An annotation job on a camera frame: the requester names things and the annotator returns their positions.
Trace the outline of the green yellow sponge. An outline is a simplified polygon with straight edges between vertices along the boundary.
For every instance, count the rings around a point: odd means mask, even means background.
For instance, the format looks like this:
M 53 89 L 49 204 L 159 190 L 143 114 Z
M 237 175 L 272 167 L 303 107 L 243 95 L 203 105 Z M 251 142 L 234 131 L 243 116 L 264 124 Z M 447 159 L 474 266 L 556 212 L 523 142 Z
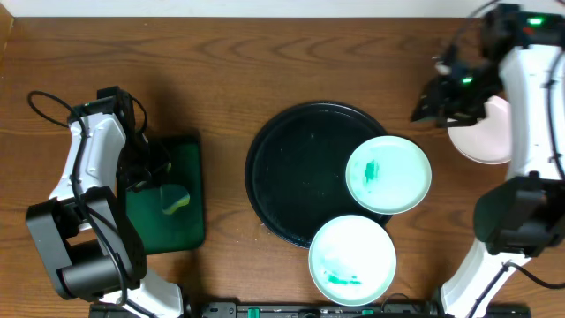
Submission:
M 190 203 L 190 194 L 183 185 L 165 184 L 160 187 L 162 212 L 174 214 L 179 208 Z

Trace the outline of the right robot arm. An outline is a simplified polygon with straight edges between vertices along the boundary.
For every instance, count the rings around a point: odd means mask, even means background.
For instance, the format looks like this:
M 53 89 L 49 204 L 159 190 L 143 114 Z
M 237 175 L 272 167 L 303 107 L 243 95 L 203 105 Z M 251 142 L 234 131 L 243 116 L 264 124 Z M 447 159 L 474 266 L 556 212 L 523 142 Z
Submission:
M 564 238 L 564 18 L 501 1 L 474 13 L 483 63 L 461 61 L 452 39 L 411 118 L 469 127 L 486 117 L 490 97 L 504 94 L 511 157 L 505 181 L 475 205 L 475 239 L 437 291 L 432 317 L 489 316 L 490 301 L 511 275 Z

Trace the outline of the white plate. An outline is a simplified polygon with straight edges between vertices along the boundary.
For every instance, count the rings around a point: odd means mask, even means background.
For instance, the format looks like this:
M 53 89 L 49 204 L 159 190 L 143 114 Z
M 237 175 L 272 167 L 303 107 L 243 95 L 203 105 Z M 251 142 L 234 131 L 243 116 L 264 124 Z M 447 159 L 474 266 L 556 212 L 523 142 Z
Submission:
M 492 96 L 485 103 L 486 119 L 475 125 L 449 127 L 455 148 L 468 159 L 483 164 L 503 164 L 511 159 L 510 105 Z

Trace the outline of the mint plate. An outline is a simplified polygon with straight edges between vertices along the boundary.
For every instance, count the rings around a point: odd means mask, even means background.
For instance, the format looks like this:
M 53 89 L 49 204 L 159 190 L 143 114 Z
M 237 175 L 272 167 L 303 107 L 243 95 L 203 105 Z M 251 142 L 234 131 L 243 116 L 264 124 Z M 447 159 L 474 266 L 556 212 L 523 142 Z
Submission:
M 373 220 L 339 216 L 320 227 L 308 254 L 318 290 L 347 307 L 367 305 L 385 293 L 396 273 L 396 250 L 387 232 Z
M 397 136 L 365 141 L 350 155 L 345 182 L 351 197 L 377 214 L 396 215 L 416 207 L 432 184 L 432 168 L 424 151 Z

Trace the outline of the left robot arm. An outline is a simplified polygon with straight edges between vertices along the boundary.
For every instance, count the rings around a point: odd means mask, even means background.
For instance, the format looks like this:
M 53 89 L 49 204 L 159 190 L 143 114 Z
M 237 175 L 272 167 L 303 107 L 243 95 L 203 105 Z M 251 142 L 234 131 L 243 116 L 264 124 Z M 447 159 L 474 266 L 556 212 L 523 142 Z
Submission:
M 31 233 L 62 299 L 120 307 L 138 317 L 181 317 L 183 296 L 147 266 L 142 240 L 126 213 L 126 196 L 160 186 L 170 155 L 137 127 L 138 99 L 120 87 L 93 102 L 63 107 L 72 143 L 49 198 L 28 208 Z

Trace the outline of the mint plate front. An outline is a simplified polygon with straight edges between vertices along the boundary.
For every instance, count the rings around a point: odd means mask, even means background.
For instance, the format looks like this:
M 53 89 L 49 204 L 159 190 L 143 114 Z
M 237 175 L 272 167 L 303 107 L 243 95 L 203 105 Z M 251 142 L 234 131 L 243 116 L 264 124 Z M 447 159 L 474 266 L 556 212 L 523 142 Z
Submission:
M 320 227 L 308 254 L 318 290 L 347 307 L 367 305 L 385 293 L 396 273 L 396 250 L 387 232 L 373 220 L 339 216 Z

